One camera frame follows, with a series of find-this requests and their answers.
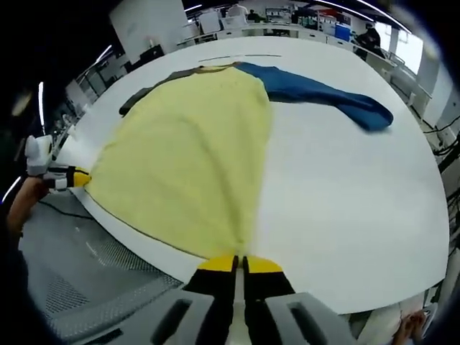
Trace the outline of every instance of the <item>white wall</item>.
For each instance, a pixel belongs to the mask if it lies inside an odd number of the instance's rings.
[[[444,127],[450,124],[455,118],[460,115],[460,92],[458,88],[452,88],[446,108],[444,108],[441,118],[438,121],[438,127]],[[455,121],[451,125],[451,131],[456,136],[460,132],[460,120]]]
[[[75,80],[72,80],[70,84],[67,85],[65,92],[67,93],[67,98],[72,102],[72,105],[77,111],[81,111],[86,104],[92,104],[89,97],[87,97]]]
[[[429,94],[434,91],[436,79],[439,71],[439,59],[433,56],[433,53],[423,49],[422,58],[420,59],[420,67],[417,74],[417,82]]]
[[[444,109],[446,108],[447,101],[451,95],[453,88],[453,81],[446,66],[441,65],[436,76],[436,83],[434,86],[431,100],[426,106],[423,119],[431,126],[435,126],[441,118]]]
[[[423,41],[414,34],[408,34],[400,30],[397,38],[396,55],[404,60],[405,65],[414,72],[418,73],[420,61],[423,54]]]
[[[150,38],[165,53],[176,50],[179,29],[187,24],[181,0],[124,0],[109,17],[131,63],[149,48]]]
[[[350,14],[345,13],[347,16],[351,17],[351,30],[355,31],[358,35],[364,34],[366,30],[366,23],[365,20],[362,20],[358,17],[352,16]]]
[[[397,43],[399,42],[398,40],[399,35],[400,35],[400,30],[392,27],[388,51],[392,52],[393,54],[396,54],[396,51],[397,51]]]
[[[375,29],[380,35],[380,47],[383,50],[390,51],[391,43],[391,26],[385,23],[377,22],[375,23]]]

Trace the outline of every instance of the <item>metal mesh floor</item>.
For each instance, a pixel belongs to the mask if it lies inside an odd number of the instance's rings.
[[[89,216],[70,192],[44,201]],[[130,252],[97,222],[42,204],[32,210],[19,248],[37,307],[67,342],[102,334],[181,284]]]

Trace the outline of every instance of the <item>garment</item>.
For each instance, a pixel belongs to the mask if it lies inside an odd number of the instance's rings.
[[[247,8],[238,4],[233,5],[227,11],[228,17],[247,16]]]
[[[367,35],[374,46],[380,47],[380,34],[374,27],[367,30]]]
[[[86,186],[118,219],[199,257],[246,251],[272,120],[259,79],[215,70],[135,103]]]
[[[393,122],[393,115],[382,104],[365,95],[350,93],[327,86],[316,80],[285,72],[276,67],[262,67],[252,63],[234,63],[217,68],[192,68],[172,73],[151,88],[143,88],[120,108],[126,115],[130,108],[150,91],[163,83],[185,78],[194,73],[218,73],[226,68],[238,68],[264,83],[271,101],[311,102],[329,104],[343,111],[351,120],[368,132],[382,131]]]
[[[260,16],[255,12],[251,12],[247,15],[247,20],[253,20],[255,23],[259,23]]]

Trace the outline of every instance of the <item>sleeve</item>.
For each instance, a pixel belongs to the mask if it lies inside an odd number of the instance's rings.
[[[238,63],[235,67],[260,79],[271,101],[335,106],[367,132],[382,131],[393,122],[391,112],[368,96],[332,88],[276,67],[262,67],[251,63]]]

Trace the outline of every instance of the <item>window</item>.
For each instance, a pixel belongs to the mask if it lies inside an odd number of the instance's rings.
[[[390,49],[391,26],[377,22],[375,29],[380,35],[380,47],[388,51]]]
[[[413,34],[400,30],[397,38],[396,55],[417,75],[422,60],[423,41]]]

